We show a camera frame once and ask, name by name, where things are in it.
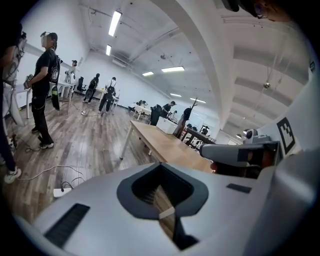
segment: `black pants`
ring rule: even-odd
[[[104,94],[103,97],[102,97],[102,100],[100,102],[100,105],[99,105],[99,111],[101,111],[103,109],[104,104],[106,103],[105,110],[108,112],[112,102],[113,102],[113,100],[112,99],[107,99],[107,94]]]
[[[45,117],[46,99],[48,95],[47,89],[41,91],[32,90],[32,113],[34,118],[34,124],[39,133],[42,136],[41,142],[43,144],[51,144],[54,141],[49,135],[47,121]]]
[[[0,113],[3,111],[3,99],[4,99],[4,87],[3,82],[1,80],[0,84]],[[0,154],[2,158],[5,160],[5,165],[9,171],[14,172],[16,169],[16,162],[11,153],[11,149],[8,143],[8,139],[5,133],[4,123],[1,121],[0,123]]]
[[[91,95],[91,97],[89,98],[88,102],[91,102],[92,98],[94,97],[95,92],[96,92],[96,89],[93,89],[92,95]]]

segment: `wooden floor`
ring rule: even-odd
[[[69,115],[66,116],[66,103],[58,112],[53,108],[51,101],[46,103],[45,116],[49,133],[54,141],[54,147],[40,151],[25,152],[27,146],[21,140],[14,158],[17,166],[22,170],[21,179],[31,178],[42,170],[55,165],[66,165],[83,173],[84,179],[117,172],[129,167],[153,163],[157,160],[148,156],[148,148],[133,133],[125,153],[120,160],[121,150],[130,127],[130,120],[136,120],[133,113],[123,107],[117,107],[109,114],[98,116],[82,116],[85,108],[86,115],[98,113],[99,101],[93,100],[90,105],[82,103],[83,96],[74,94],[70,105]],[[26,110],[21,111],[26,117]],[[12,128],[32,148],[39,145],[38,134],[32,134],[34,120],[30,118],[26,127],[11,125],[7,120],[9,135]],[[5,167],[1,166],[1,183],[5,174]],[[68,167],[55,167],[30,181],[18,181],[13,184],[3,184],[3,194],[14,214],[32,222],[38,214],[54,201],[53,190],[60,188],[62,182],[71,182],[81,175]],[[81,184],[81,179],[72,182],[75,187]]]

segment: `white ceiling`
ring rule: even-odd
[[[293,24],[258,20],[243,10],[230,12],[221,0],[213,1],[233,56],[234,96],[224,130],[235,133],[261,127],[286,111],[308,80],[309,55],[304,38]],[[128,63],[133,72],[154,72],[145,79],[162,92],[180,94],[185,101],[198,97],[215,111],[216,95],[200,58],[159,7],[149,0],[79,0],[79,8],[92,49],[104,54],[106,45],[112,45],[111,54]],[[116,9],[123,13],[122,24],[112,37],[108,31]],[[263,91],[276,55],[269,78],[271,88]],[[179,65],[184,72],[161,72]]]

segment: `rectangular light panel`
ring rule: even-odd
[[[170,93],[172,96],[181,97],[179,94]]]
[[[108,45],[106,46],[105,54],[108,55],[108,56],[110,56],[110,52],[111,52],[111,46],[108,44]]]
[[[144,73],[142,74],[144,77],[147,77],[147,76],[151,76],[153,75],[154,73],[153,72],[147,72],[147,73]]]
[[[115,34],[116,27],[118,25],[121,15],[122,13],[117,10],[113,13],[113,17],[112,17],[110,28],[109,28],[109,35],[112,37]]]
[[[203,101],[203,100],[200,100],[200,99],[197,99],[197,100],[196,100],[196,102],[202,102],[202,103],[206,103],[205,101]]]
[[[185,71],[183,66],[176,66],[176,67],[169,67],[169,68],[164,68],[161,69],[162,72],[174,72],[174,71]]]

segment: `power strip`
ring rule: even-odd
[[[54,198],[60,198],[63,197],[66,193],[70,192],[72,190],[72,188],[68,187],[68,188],[64,188],[64,191],[61,191],[61,188],[55,188],[53,190],[53,197]]]

